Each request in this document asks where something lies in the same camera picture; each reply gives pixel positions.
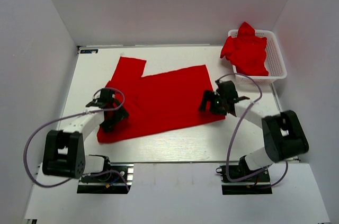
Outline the red t shirt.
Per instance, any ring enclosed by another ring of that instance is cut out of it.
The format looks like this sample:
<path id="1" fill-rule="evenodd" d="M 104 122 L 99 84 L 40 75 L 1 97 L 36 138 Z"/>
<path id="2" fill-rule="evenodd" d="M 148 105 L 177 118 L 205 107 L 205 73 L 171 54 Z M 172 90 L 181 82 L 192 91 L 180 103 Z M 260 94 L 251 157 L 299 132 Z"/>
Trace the red t shirt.
<path id="1" fill-rule="evenodd" d="M 110 132 L 99 129 L 99 143 L 110 144 L 225 119 L 223 115 L 198 110 L 203 92 L 212 90 L 206 65 L 143 76 L 145 65 L 146 61 L 141 59 L 119 59 L 106 86 L 124 94 L 117 98 L 124 101 L 123 108 L 129 117 Z"/>

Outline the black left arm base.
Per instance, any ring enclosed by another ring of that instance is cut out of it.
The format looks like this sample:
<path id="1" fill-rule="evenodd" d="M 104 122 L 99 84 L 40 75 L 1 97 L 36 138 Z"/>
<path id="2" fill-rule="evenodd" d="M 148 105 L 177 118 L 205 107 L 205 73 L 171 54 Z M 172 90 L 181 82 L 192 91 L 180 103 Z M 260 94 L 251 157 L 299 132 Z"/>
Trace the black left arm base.
<path id="1" fill-rule="evenodd" d="M 114 170 L 100 176 L 83 176 L 77 194 L 128 194 L 132 186 L 134 164 L 110 163 L 106 169 Z"/>

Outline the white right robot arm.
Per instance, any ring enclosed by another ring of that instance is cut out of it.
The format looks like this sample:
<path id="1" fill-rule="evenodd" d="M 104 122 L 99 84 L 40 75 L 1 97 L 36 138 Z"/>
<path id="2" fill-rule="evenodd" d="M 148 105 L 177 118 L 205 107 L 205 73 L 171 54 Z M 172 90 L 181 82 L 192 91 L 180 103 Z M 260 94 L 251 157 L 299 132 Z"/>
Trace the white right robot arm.
<path id="1" fill-rule="evenodd" d="M 199 111 L 208 110 L 214 115 L 231 114 L 239 121 L 247 120 L 262 130 L 264 146 L 239 159 L 235 174 L 225 167 L 225 175 L 235 181 L 251 181 L 259 172 L 274 163 L 287 160 L 309 151 L 309 143 L 296 112 L 275 112 L 261 103 L 239 96 L 232 81 L 217 81 L 217 90 L 205 90 Z"/>

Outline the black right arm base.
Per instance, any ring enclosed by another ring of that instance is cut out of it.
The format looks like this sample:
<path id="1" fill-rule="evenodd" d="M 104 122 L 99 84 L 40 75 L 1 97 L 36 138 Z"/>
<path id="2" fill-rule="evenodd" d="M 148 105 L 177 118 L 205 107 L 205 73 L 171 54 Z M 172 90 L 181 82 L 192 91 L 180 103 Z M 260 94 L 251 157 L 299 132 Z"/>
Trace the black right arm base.
<path id="1" fill-rule="evenodd" d="M 263 172 L 241 180 L 232 182 L 226 176 L 226 166 L 216 168 L 216 174 L 221 178 L 222 195 L 268 195 L 272 194 L 270 175 L 267 169 Z"/>

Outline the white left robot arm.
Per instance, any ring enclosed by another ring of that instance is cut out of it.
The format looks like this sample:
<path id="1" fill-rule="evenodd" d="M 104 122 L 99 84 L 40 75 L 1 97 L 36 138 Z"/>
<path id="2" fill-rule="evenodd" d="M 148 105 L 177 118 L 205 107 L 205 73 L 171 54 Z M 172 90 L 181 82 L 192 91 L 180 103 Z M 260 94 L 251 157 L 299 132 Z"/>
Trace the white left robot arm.
<path id="1" fill-rule="evenodd" d="M 115 88 L 102 88 L 86 105 L 84 113 L 61 130 L 51 130 L 46 136 L 42 171 L 45 175 L 81 178 L 94 174 L 100 181 L 107 181 L 112 168 L 108 158 L 86 155 L 84 141 L 96 128 L 111 132 L 129 113 L 123 107 L 125 96 Z"/>

